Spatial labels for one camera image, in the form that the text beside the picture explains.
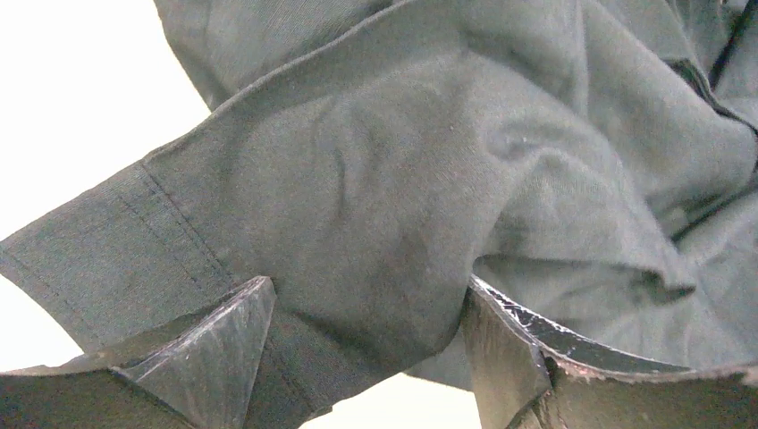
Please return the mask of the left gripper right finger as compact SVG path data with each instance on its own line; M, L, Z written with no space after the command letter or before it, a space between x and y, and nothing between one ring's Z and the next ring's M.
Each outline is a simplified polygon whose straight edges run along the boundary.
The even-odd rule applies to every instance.
M460 329L484 428L754 428L754 365L697 371L587 339L469 282Z

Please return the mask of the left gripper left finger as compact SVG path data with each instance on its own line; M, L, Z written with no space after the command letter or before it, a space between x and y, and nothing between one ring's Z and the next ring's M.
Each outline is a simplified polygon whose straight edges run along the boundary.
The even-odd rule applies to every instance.
M60 366L1 375L4 428L241 428L275 302L254 278L213 305Z

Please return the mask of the black button shirt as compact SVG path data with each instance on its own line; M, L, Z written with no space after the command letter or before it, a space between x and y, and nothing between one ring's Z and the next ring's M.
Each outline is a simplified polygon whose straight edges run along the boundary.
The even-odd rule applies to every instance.
M209 116L3 240L94 353L257 278L241 428L473 390L470 279L592 341L757 368L754 1L159 1Z

